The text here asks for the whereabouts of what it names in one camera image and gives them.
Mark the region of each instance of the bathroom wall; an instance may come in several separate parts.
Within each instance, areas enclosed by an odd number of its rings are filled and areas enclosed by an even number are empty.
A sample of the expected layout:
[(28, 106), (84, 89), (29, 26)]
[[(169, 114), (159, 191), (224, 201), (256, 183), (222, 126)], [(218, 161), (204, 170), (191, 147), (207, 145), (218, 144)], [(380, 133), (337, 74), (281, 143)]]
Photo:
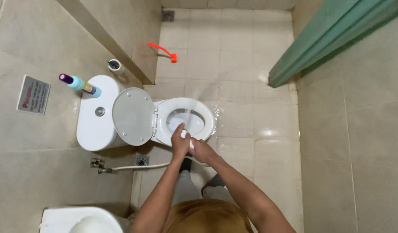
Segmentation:
[(154, 83), (159, 43), (160, 0), (80, 0), (134, 63)]
[[(75, 136), (81, 95), (57, 80), (62, 72), (86, 80), (111, 75), (111, 58), (56, 1), (0, 0), (0, 233), (38, 232), (43, 209), (52, 206), (127, 212), (132, 173), (98, 175), (89, 165), (92, 157), (109, 166), (132, 164), (133, 149), (81, 149)], [(25, 74), (51, 84), (43, 116), (15, 110)]]
[(305, 232), (398, 232), (398, 18), (297, 88)]
[(291, 10), (296, 0), (161, 0), (164, 8), (281, 9)]

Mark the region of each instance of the person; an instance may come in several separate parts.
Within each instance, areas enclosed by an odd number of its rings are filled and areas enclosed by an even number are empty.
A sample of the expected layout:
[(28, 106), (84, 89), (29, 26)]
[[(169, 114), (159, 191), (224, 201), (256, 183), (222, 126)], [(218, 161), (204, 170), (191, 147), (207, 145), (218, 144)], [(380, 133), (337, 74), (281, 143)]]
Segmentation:
[[(249, 220), (259, 233), (295, 233), (274, 202), (206, 142), (188, 133), (182, 138), (184, 126), (172, 135), (172, 160), (141, 206), (132, 233), (253, 232)], [(217, 172), (202, 188), (203, 198), (190, 179), (188, 153)]]

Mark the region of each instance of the toilet lid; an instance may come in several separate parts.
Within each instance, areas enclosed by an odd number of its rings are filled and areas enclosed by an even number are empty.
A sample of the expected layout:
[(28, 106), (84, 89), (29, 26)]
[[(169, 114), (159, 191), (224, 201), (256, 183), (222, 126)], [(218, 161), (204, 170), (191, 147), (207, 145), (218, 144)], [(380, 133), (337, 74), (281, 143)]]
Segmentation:
[(130, 87), (122, 91), (113, 105), (114, 127), (123, 141), (140, 146), (153, 135), (154, 103), (144, 90)]

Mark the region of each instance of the warning sign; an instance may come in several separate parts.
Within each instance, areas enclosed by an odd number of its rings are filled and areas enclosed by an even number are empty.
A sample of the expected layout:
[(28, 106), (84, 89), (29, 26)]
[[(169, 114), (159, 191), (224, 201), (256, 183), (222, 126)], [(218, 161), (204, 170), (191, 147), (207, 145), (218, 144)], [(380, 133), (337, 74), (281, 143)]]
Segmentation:
[(43, 115), (50, 87), (49, 83), (25, 75), (17, 110)]

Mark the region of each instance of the floor drain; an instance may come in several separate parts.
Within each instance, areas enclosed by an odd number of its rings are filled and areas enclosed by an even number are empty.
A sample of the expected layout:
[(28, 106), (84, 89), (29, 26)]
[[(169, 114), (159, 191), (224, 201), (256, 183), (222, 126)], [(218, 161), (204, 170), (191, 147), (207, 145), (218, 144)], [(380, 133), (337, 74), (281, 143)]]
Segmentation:
[(173, 22), (175, 20), (174, 10), (162, 10), (162, 21), (163, 22)]
[(134, 160), (134, 166), (147, 166), (149, 159), (144, 155), (136, 155), (136, 159)]

